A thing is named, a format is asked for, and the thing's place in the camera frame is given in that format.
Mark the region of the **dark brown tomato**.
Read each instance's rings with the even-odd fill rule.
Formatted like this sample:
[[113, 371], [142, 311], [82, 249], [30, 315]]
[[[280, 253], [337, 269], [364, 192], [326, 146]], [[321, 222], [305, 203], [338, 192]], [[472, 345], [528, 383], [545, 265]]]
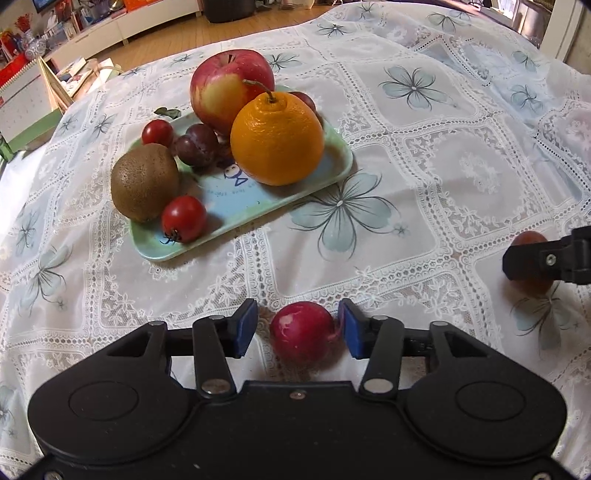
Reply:
[[544, 296], [554, 280], [541, 272], [539, 252], [534, 244], [546, 243], [547, 238], [537, 231], [520, 233], [502, 257], [502, 271], [511, 284], [524, 294]]

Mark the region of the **pink radish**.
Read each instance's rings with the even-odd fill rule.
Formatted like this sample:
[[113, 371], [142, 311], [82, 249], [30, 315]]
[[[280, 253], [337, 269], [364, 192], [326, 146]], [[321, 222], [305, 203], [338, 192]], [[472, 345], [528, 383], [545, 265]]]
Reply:
[[310, 367], [329, 357], [342, 336], [342, 323], [317, 303], [301, 301], [280, 309], [270, 322], [276, 356], [295, 367]]

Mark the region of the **red cherry tomato front tray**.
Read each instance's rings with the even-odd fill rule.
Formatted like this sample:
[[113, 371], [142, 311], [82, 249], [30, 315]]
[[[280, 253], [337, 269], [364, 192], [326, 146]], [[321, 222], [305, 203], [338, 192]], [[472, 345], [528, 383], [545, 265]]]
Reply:
[[207, 211], [197, 198], [190, 195], [176, 197], [164, 208], [160, 218], [164, 244], [197, 240], [206, 221]]

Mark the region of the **red cherry tomato tray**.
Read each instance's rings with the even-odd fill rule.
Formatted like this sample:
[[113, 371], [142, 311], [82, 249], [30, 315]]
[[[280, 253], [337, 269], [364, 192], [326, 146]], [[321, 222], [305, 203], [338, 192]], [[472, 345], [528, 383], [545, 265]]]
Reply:
[[159, 144], [169, 148], [174, 141], [174, 130], [165, 120], [151, 120], [143, 127], [141, 141], [144, 145]]
[[206, 221], [207, 211], [197, 198], [190, 195], [176, 197], [164, 208], [160, 218], [164, 244], [197, 240]]

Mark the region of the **light blue fruit tray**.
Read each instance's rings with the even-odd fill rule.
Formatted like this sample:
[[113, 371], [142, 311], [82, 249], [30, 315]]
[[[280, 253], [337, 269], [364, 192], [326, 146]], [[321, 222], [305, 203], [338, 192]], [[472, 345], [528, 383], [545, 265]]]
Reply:
[[352, 170], [353, 152], [327, 119], [321, 123], [325, 148], [320, 165], [304, 180], [287, 186], [263, 185], [229, 160], [218, 159], [199, 172], [175, 158], [179, 193], [204, 204], [204, 233], [191, 243], [177, 243], [166, 239], [158, 218], [144, 223], [131, 220], [130, 237], [136, 252], [153, 262], [170, 260], [345, 179]]

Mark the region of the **white lace floral tablecloth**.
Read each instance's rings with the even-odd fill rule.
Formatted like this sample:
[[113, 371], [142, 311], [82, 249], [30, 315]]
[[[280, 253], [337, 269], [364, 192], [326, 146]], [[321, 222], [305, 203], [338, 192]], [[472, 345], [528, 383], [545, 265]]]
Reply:
[[[190, 111], [213, 54], [256, 50], [314, 99], [355, 156], [335, 186], [162, 264], [139, 256], [110, 171], [159, 107]], [[590, 221], [590, 79], [465, 13], [349, 3], [294, 27], [133, 69], [60, 122], [1, 247], [1, 468], [40, 449], [34, 391], [134, 328], [187, 327], [259, 302], [236, 380], [294, 380], [270, 347], [287, 304], [352, 299], [412, 328], [446, 321], [553, 383], [568, 405], [556, 459], [590, 472], [590, 291], [525, 294], [502, 271], [514, 238]]]

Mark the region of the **brown kiwi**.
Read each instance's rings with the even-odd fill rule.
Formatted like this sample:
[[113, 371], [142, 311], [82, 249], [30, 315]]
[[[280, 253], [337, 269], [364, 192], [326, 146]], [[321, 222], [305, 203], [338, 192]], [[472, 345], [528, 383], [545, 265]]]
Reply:
[[110, 175], [111, 198], [126, 218], [146, 223], [157, 218], [180, 189], [180, 173], [170, 151], [156, 143], [122, 155]]

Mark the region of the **dark purple grapes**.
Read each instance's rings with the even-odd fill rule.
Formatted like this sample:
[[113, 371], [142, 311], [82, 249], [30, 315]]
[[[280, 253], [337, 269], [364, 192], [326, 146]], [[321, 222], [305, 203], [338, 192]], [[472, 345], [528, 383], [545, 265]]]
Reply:
[[179, 136], [173, 150], [186, 165], [195, 169], [205, 169], [213, 164], [231, 164], [233, 157], [228, 143], [221, 143], [214, 129], [202, 123], [193, 124]]

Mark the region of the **orange citrus fruit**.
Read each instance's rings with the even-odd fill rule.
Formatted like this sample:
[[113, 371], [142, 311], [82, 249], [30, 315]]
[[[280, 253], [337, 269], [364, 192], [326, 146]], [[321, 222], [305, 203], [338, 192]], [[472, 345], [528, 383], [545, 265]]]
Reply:
[[230, 149], [240, 169], [267, 186], [287, 186], [317, 169], [325, 149], [315, 111], [290, 92], [264, 88], [232, 123]]

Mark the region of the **red cherry tomato back tray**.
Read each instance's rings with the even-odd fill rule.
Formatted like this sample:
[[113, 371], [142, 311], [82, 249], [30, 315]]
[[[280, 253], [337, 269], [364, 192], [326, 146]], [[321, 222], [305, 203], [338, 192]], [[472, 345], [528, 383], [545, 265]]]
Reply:
[[159, 144], [169, 148], [174, 141], [174, 130], [165, 120], [151, 120], [143, 127], [141, 141], [144, 145]]

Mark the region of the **dark plum behind orange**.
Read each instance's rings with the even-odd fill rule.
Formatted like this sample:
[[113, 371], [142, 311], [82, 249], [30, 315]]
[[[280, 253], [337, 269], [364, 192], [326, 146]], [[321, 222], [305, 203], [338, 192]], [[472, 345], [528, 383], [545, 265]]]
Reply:
[[315, 107], [314, 100], [312, 100], [311, 97], [308, 96], [307, 94], [305, 94], [304, 92], [301, 92], [301, 91], [291, 91], [290, 94], [291, 95], [294, 95], [294, 97], [297, 97], [302, 102], [304, 102], [304, 104], [307, 105], [311, 109], [312, 112], [315, 113], [317, 111], [317, 107]]

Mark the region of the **red apple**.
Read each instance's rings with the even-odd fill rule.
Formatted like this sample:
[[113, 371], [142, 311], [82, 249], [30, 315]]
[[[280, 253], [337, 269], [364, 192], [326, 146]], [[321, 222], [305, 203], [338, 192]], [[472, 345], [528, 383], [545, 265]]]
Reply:
[[266, 89], [274, 90], [273, 69], [266, 58], [255, 50], [233, 49], [198, 65], [189, 97], [198, 119], [228, 136], [238, 112]]

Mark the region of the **desk calendar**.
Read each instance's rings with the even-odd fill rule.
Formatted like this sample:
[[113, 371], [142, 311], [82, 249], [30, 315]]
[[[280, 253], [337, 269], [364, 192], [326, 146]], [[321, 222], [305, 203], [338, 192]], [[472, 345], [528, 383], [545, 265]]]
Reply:
[[68, 96], [42, 58], [37, 58], [1, 88], [1, 135], [13, 152], [34, 150], [58, 126]]

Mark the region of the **white low cabinet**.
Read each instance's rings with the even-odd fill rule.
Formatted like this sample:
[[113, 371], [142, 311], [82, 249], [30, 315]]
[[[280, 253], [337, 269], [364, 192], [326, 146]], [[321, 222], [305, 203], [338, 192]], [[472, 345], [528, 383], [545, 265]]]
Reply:
[[61, 70], [79, 58], [89, 59], [116, 44], [126, 45], [131, 37], [161, 24], [191, 14], [198, 17], [201, 11], [201, 1], [195, 0], [144, 3], [135, 10], [126, 10], [86, 28], [46, 54], [44, 61]]

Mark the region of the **black round ottoman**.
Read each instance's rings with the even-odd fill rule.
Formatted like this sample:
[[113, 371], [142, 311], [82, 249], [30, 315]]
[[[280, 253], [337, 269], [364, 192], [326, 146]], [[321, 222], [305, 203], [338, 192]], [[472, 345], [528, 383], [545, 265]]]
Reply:
[[204, 15], [211, 23], [242, 20], [256, 11], [254, 0], [204, 0]]

